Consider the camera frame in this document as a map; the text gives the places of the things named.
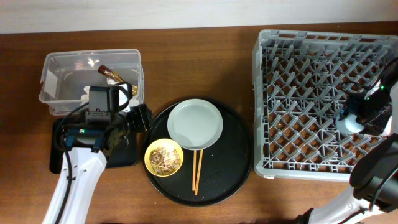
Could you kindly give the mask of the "blue cup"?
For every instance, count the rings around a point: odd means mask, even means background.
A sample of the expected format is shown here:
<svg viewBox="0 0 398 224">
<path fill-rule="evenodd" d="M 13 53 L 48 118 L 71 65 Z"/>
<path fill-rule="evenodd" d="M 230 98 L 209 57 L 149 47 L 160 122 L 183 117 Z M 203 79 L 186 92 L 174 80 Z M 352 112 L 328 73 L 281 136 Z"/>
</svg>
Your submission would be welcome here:
<svg viewBox="0 0 398 224">
<path fill-rule="evenodd" d="M 335 118 L 335 126 L 343 134 L 355 134 L 364 130 L 364 126 L 356 122 L 357 116 L 342 109 Z"/>
</svg>

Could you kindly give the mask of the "yellow bowl with food scraps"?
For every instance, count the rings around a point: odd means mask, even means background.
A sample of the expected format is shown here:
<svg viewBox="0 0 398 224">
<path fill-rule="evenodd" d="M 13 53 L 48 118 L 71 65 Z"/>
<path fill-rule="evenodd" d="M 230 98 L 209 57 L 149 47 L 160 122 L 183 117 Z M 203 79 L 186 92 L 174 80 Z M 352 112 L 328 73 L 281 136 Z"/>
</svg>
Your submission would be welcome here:
<svg viewBox="0 0 398 224">
<path fill-rule="evenodd" d="M 171 139 L 158 139 L 149 144 L 144 153 L 144 164 L 150 174 L 156 177 L 174 175 L 182 167 L 183 151 Z"/>
</svg>

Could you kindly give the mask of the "white tissue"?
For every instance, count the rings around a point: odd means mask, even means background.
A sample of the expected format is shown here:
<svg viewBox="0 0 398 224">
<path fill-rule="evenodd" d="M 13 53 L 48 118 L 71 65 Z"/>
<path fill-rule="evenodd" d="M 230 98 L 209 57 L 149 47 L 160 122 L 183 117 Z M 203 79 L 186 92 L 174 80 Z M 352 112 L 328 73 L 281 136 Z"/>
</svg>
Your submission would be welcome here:
<svg viewBox="0 0 398 224">
<path fill-rule="evenodd" d="M 82 101 L 88 101 L 89 100 L 90 86 L 85 86 L 83 91 L 84 91 L 84 94 L 81 96 L 81 100 Z"/>
<path fill-rule="evenodd" d="M 119 83 L 111 78 L 106 79 L 107 84 L 109 85 L 118 85 Z"/>
</svg>

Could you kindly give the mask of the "gold snack wrapper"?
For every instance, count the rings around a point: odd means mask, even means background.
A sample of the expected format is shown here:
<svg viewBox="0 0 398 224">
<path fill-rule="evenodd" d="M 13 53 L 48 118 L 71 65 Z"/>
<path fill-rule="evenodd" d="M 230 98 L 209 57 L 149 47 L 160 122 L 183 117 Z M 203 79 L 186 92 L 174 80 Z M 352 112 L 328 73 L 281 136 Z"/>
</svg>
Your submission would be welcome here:
<svg viewBox="0 0 398 224">
<path fill-rule="evenodd" d="M 106 78 L 111 78 L 117 81 L 119 84 L 126 83 L 126 81 L 117 73 L 108 68 L 105 65 L 100 65 L 98 68 L 98 73 L 104 75 Z"/>
</svg>

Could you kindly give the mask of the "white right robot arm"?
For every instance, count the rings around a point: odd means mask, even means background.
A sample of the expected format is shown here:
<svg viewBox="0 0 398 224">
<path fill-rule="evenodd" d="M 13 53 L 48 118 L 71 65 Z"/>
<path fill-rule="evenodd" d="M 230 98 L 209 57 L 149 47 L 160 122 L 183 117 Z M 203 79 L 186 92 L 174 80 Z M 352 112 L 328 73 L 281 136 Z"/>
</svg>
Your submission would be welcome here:
<svg viewBox="0 0 398 224">
<path fill-rule="evenodd" d="M 359 223 L 397 209 L 397 59 L 384 67 L 375 83 L 362 93 L 349 93 L 335 125 L 345 134 L 388 137 L 354 166 L 350 186 L 329 204 L 311 208 L 294 223 Z"/>
</svg>

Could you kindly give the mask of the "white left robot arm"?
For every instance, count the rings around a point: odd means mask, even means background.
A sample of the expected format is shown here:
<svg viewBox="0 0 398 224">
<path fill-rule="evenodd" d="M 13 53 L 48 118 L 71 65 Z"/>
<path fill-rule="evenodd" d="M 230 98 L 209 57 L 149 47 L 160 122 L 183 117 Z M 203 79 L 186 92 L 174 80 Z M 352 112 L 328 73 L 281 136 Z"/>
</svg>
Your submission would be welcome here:
<svg viewBox="0 0 398 224">
<path fill-rule="evenodd" d="M 84 223 L 96 184 L 113 151 L 129 134 L 151 128 L 152 111 L 145 104 L 116 114 L 86 111 L 84 122 L 60 125 L 63 162 L 43 222 Z"/>
</svg>

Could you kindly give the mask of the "grey dishwasher rack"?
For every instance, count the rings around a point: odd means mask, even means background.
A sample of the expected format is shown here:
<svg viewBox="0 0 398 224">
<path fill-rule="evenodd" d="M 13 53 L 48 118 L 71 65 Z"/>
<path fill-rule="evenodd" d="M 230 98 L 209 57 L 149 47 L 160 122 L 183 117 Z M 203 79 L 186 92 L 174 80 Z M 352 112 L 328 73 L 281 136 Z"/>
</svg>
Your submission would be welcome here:
<svg viewBox="0 0 398 224">
<path fill-rule="evenodd" d="M 380 137 L 347 135 L 334 118 L 397 56 L 393 35 L 260 31 L 252 52 L 254 171 L 266 179 L 349 181 Z"/>
</svg>

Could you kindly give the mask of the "clear plastic waste bin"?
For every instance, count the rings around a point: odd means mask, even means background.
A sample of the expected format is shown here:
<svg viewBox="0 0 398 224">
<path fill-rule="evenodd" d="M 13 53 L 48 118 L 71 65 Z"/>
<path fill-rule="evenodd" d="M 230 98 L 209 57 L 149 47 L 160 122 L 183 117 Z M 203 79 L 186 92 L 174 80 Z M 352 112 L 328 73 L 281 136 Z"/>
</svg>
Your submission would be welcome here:
<svg viewBox="0 0 398 224">
<path fill-rule="evenodd" d="M 46 56 L 40 82 L 39 100 L 49 106 L 50 114 L 63 116 L 82 105 L 86 86 L 107 84 L 98 73 L 105 65 L 125 81 L 137 86 L 133 102 L 144 102 L 144 69 L 137 49 L 81 50 L 55 52 Z"/>
</svg>

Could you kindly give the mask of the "black rectangular tray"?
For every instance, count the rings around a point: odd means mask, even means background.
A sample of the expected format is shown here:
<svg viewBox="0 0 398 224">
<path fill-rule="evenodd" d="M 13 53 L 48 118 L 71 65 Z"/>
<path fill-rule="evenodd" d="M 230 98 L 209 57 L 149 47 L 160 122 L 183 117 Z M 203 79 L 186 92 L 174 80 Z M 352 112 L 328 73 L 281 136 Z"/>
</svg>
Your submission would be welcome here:
<svg viewBox="0 0 398 224">
<path fill-rule="evenodd" d="M 62 168 L 63 152 L 58 150 L 54 143 L 51 143 L 49 170 L 53 174 L 59 174 Z M 137 136 L 129 133 L 121 140 L 106 165 L 107 169 L 124 166 L 134 166 L 139 160 L 137 151 Z"/>
</svg>

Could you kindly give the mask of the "grey plate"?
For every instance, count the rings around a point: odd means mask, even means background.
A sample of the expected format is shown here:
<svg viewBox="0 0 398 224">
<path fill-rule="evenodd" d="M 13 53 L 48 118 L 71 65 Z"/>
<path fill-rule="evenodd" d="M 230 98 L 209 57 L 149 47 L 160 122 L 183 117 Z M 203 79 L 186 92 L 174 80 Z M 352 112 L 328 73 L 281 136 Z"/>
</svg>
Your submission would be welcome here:
<svg viewBox="0 0 398 224">
<path fill-rule="evenodd" d="M 214 145 L 220 138 L 223 118 L 220 110 L 207 100 L 184 100 L 171 110 L 167 131 L 182 148 L 199 151 Z"/>
</svg>

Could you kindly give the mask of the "left wooden chopstick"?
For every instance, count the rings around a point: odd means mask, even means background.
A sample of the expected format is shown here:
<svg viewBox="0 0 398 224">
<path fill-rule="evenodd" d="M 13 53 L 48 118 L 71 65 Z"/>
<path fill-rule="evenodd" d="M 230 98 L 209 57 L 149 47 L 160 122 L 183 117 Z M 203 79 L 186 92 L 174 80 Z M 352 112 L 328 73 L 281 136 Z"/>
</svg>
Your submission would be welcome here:
<svg viewBox="0 0 398 224">
<path fill-rule="evenodd" d="M 193 151 L 192 191 L 195 191 L 197 174 L 197 151 Z"/>
</svg>

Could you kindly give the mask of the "wooden chopstick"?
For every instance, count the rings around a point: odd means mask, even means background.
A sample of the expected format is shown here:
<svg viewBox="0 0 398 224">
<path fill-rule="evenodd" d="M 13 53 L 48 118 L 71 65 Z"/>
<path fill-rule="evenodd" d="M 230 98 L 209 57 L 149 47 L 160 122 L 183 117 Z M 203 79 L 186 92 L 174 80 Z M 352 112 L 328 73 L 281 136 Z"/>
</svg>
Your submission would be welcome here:
<svg viewBox="0 0 398 224">
<path fill-rule="evenodd" d="M 200 150 L 199 161 L 198 161 L 198 165 L 197 165 L 197 173 L 196 173 L 196 179 L 195 179 L 195 191 L 194 191 L 195 195 L 198 195 L 202 162 L 203 162 L 203 149 Z"/>
<path fill-rule="evenodd" d="M 197 151 L 193 151 L 192 191 L 195 191 L 197 174 Z"/>
</svg>

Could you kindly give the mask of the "right wooden chopstick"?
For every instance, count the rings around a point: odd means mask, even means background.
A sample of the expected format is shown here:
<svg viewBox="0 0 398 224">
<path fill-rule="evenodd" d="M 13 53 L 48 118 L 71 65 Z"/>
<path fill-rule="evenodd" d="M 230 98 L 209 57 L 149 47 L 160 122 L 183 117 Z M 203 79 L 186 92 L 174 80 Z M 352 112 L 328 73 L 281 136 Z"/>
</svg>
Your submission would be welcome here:
<svg viewBox="0 0 398 224">
<path fill-rule="evenodd" d="M 197 165 L 197 173 L 196 173 L 196 179 L 195 179 L 195 191 L 194 191 L 195 195 L 198 195 L 202 162 L 203 162 L 203 149 L 200 150 L 199 161 L 198 161 L 198 165 Z"/>
</svg>

